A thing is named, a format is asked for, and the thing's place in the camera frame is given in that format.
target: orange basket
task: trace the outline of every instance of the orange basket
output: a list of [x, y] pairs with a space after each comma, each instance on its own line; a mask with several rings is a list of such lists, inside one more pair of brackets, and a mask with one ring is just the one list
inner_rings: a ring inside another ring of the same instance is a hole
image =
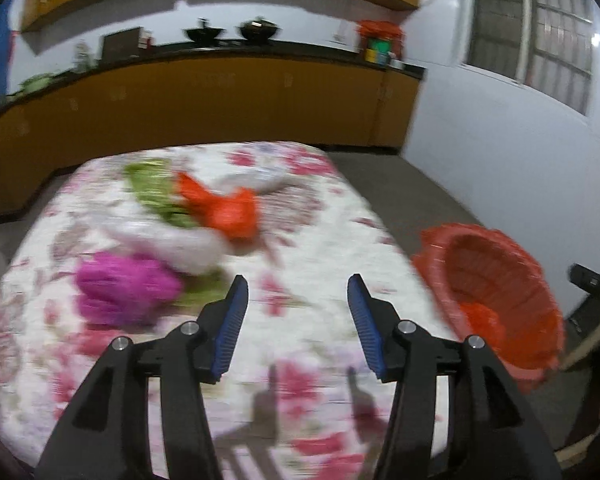
[[[412, 261], [456, 335], [497, 340], [491, 346], [520, 390], [539, 386], [558, 367], [564, 327], [538, 262], [507, 235], [477, 225], [446, 224], [421, 236], [424, 248]], [[470, 319], [472, 306], [481, 319]]]

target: kitchen counter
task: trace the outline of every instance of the kitchen counter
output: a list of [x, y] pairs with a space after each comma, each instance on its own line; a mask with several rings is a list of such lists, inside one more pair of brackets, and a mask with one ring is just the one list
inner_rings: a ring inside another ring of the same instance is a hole
[[423, 75], [339, 48], [242, 40], [64, 72], [0, 107], [0, 214], [24, 210], [54, 171], [116, 153], [250, 140], [400, 148]]
[[23, 104], [31, 99], [39, 98], [64, 86], [68, 86], [80, 79], [87, 78], [97, 73], [114, 70], [123, 66], [134, 64], [177, 60], [187, 57], [272, 57], [279, 59], [316, 60], [339, 64], [352, 64], [363, 66], [381, 72], [398, 72], [421, 80], [425, 69], [421, 66], [405, 64], [402, 70], [389, 66], [382, 66], [363, 60], [360, 54], [341, 48], [321, 46], [308, 43], [294, 43], [291, 41], [271, 41], [267, 45], [247, 44], [245, 40], [219, 40], [218, 46], [196, 47], [192, 41], [154, 45], [144, 56], [120, 59], [110, 63], [100, 63], [96, 68], [87, 72], [75, 73], [71, 70], [56, 75], [49, 85], [40, 90], [17, 96], [0, 105], [0, 115], [16, 104]]

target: green cloth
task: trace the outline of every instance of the green cloth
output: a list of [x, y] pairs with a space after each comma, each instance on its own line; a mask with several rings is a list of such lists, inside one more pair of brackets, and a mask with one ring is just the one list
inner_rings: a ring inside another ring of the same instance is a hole
[[224, 300], [231, 286], [231, 282], [219, 269], [201, 276], [181, 274], [180, 277], [184, 290], [173, 305], [192, 315], [200, 314], [207, 303]]
[[184, 228], [198, 225], [186, 208], [173, 203], [174, 179], [168, 160], [148, 158], [132, 162], [125, 166], [125, 175], [138, 202], [158, 213], [165, 222]]

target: black countertop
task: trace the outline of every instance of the black countertop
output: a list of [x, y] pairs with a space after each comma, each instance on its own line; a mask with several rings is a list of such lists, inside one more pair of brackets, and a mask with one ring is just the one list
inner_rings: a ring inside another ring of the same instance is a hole
[[333, 48], [329, 46], [320, 46], [308, 43], [293, 43], [289, 41], [271, 41], [266, 45], [253, 45], [246, 43], [245, 40], [219, 40], [216, 46], [197, 47], [192, 41], [183, 43], [171, 43], [164, 45], [154, 45], [144, 56], [134, 56], [127, 59], [120, 59], [109, 63], [99, 63], [96, 68], [83, 73], [74, 73], [71, 71], [63, 72], [57, 75], [46, 87], [17, 96], [0, 106], [0, 116], [9, 108], [17, 104], [22, 104], [30, 99], [43, 96], [64, 86], [68, 86], [75, 81], [88, 77], [99, 72], [114, 70], [123, 66], [129, 66], [139, 63], [151, 63], [165, 60], [182, 59], [187, 57], [278, 57], [282, 59], [307, 59], [323, 62], [335, 62], [343, 64], [352, 64], [371, 68], [373, 70], [391, 70], [405, 75], [422, 79], [425, 69], [420, 66], [405, 64], [403, 69], [381, 66], [375, 63], [364, 61], [360, 54]]

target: metal screw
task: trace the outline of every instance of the metal screw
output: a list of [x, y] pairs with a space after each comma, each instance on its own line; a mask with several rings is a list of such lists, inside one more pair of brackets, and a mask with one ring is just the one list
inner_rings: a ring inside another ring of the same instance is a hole
[[195, 321], [187, 321], [180, 327], [180, 331], [184, 335], [194, 335], [198, 330], [200, 330], [200, 325]]
[[403, 320], [398, 323], [398, 330], [403, 334], [413, 334], [416, 328], [416, 324], [413, 321]]
[[484, 339], [479, 335], [471, 335], [469, 336], [469, 346], [471, 348], [482, 348], [484, 346]]
[[129, 346], [129, 338], [119, 336], [111, 342], [111, 346], [113, 346], [114, 350], [124, 350], [126, 347]]

